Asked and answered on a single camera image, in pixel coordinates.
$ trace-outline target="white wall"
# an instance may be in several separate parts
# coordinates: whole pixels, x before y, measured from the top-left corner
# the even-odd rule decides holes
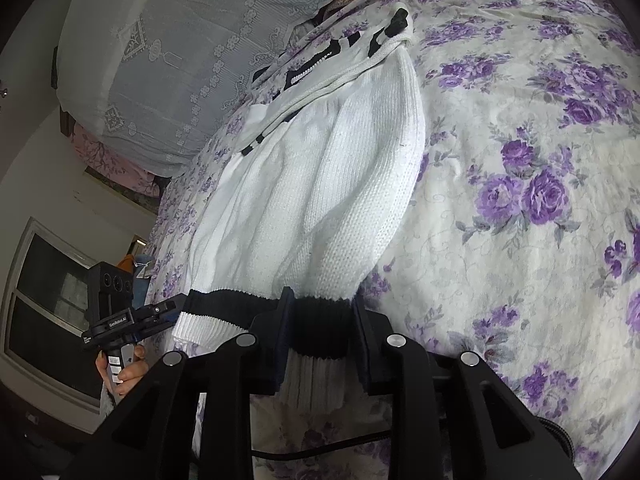
[[[38,125],[58,106],[51,60],[71,0],[35,0],[0,53],[0,179]]]
[[[134,235],[146,237],[155,216],[84,174],[85,165],[60,133],[54,110],[29,138],[0,182],[0,284],[4,288],[31,216],[97,261],[116,264]],[[67,424],[92,431],[95,415],[29,382],[0,360],[0,380]]]

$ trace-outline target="finger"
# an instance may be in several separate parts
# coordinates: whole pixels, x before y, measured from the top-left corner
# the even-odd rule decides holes
[[[118,378],[121,381],[129,381],[136,377],[142,377],[149,371],[149,365],[146,361],[136,361],[135,363],[127,366],[123,371],[118,374]]]
[[[109,380],[109,376],[107,374],[107,367],[106,366],[102,367],[98,365],[98,359],[95,360],[95,367],[98,368],[98,373],[102,378],[102,382],[107,387],[107,391],[113,395],[113,392],[111,391],[111,381]]]
[[[107,369],[107,358],[102,350],[98,352],[98,357],[95,358],[95,367],[98,368],[98,370]]]
[[[136,345],[133,350],[133,355],[135,355],[138,359],[144,359],[146,355],[145,347],[142,345]]]
[[[125,395],[127,395],[132,389],[133,387],[138,384],[140,381],[142,380],[142,377],[136,377],[133,379],[129,379],[128,381],[124,381],[123,383],[118,384],[118,386],[116,386],[116,393],[121,396],[124,397]]]

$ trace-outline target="floral bedsheet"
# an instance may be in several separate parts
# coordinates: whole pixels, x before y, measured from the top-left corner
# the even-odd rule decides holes
[[[399,0],[356,0],[290,46],[168,188],[149,300],[183,292],[191,235],[249,104],[330,38]],[[402,0],[430,128],[402,227],[362,283],[371,308],[427,349],[473,349],[532,412],[561,424],[585,479],[640,418],[640,50],[607,0]],[[388,425],[357,385],[329,416],[255,399],[254,446],[284,452]],[[260,479],[386,478],[389,442]]]

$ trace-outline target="orange object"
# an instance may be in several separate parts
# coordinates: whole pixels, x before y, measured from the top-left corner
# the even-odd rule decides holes
[[[127,254],[127,256],[125,256],[116,267],[125,270],[126,272],[130,272],[133,275],[133,269],[136,268],[133,254]]]

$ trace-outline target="window frame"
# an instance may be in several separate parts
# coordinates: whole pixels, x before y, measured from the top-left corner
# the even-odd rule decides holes
[[[12,317],[14,314],[15,298],[19,298],[28,307],[35,310],[41,316],[44,316],[49,321],[55,323],[59,327],[71,332],[73,335],[80,337],[82,331],[75,326],[60,319],[55,314],[52,314],[45,308],[39,306],[33,300],[25,296],[18,290],[18,279],[22,272],[22,266],[24,265],[24,259],[27,255],[27,251],[33,240],[33,236],[38,235],[48,244],[52,245],[55,249],[59,250],[68,258],[71,258],[76,263],[82,265],[85,269],[96,264],[96,261],[75,247],[65,242],[62,238],[55,235],[52,231],[44,227],[34,217],[30,217],[27,225],[22,232],[18,248],[15,251],[14,259],[12,260],[11,267],[9,269],[9,275],[4,286],[4,295],[2,296],[2,305],[0,307],[0,359],[7,362],[22,375],[26,376],[31,381],[46,388],[50,392],[63,397],[63,399],[72,402],[81,408],[90,410],[94,413],[99,413],[100,400],[94,399],[87,394],[78,392],[73,388],[67,386],[64,383],[57,381],[56,379],[44,374],[33,365],[22,359],[19,355],[15,354],[9,348],[9,338],[7,337],[7,328],[11,326]]]

